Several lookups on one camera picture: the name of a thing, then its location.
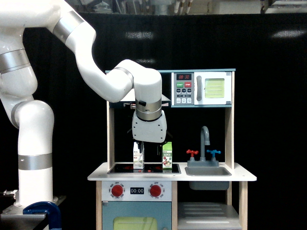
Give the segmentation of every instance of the timer display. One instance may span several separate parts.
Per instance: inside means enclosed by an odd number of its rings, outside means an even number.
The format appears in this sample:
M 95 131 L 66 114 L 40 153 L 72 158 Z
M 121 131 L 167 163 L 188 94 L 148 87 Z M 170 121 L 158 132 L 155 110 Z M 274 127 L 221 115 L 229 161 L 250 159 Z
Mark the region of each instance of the timer display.
M 178 81 L 192 80 L 192 74 L 191 73 L 177 74 L 177 80 Z
M 144 188 L 130 188 L 130 194 L 144 194 Z

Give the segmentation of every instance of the black backdrop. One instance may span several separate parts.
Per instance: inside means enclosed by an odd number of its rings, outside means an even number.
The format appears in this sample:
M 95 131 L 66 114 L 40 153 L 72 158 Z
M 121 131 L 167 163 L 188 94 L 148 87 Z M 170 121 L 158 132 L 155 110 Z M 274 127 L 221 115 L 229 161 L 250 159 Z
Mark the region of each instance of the black backdrop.
M 248 183 L 248 228 L 306 228 L 306 14 L 82 17 L 97 31 L 93 54 L 103 70 L 126 58 L 154 69 L 236 68 L 235 162 L 258 178 Z M 293 30 L 301 36 L 273 36 Z M 126 32 L 153 36 L 129 39 Z M 106 102 L 83 82 L 73 53 L 49 31 L 26 29 L 24 46 L 38 79 L 34 97 L 55 114 L 54 194 L 67 195 L 63 229 L 94 229 L 95 182 L 87 176 L 106 162 Z M 18 130 L 3 108 L 0 120 L 4 191 L 18 188 Z M 181 193 L 179 199 L 187 198 Z

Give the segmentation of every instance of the white robotic arm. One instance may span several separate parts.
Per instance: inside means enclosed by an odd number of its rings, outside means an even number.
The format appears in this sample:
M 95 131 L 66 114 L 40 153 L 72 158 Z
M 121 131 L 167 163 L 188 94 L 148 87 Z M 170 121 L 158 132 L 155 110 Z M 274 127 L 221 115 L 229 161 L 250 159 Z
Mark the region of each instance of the white robotic arm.
M 64 0 L 0 0 L 0 99 L 10 121 L 19 128 L 19 202 L 27 206 L 52 197 L 53 112 L 35 101 L 37 80 L 27 58 L 22 36 L 26 27 L 46 27 L 74 52 L 84 81 L 110 102 L 135 89 L 133 137 L 163 142 L 166 119 L 161 109 L 159 72 L 124 60 L 108 75 L 94 63 L 95 30 Z

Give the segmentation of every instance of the stovetop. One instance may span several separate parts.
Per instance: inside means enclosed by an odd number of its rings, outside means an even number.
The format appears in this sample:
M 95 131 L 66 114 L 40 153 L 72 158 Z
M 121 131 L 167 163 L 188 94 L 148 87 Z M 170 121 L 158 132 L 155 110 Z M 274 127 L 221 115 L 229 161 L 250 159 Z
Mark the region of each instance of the stovetop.
M 163 169 L 162 164 L 145 164 L 143 169 L 133 169 L 133 164 L 115 164 L 108 174 L 181 174 L 178 164 L 172 169 Z

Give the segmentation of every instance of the blue tap handle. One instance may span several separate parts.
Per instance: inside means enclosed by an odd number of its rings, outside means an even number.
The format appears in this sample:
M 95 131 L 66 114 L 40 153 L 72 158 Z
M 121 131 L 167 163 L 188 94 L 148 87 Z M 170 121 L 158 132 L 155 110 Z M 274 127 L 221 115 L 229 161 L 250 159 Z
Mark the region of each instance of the blue tap handle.
M 221 151 L 217 151 L 217 150 L 207 150 L 207 152 L 211 153 L 212 157 L 215 157 L 216 153 L 221 154 Z

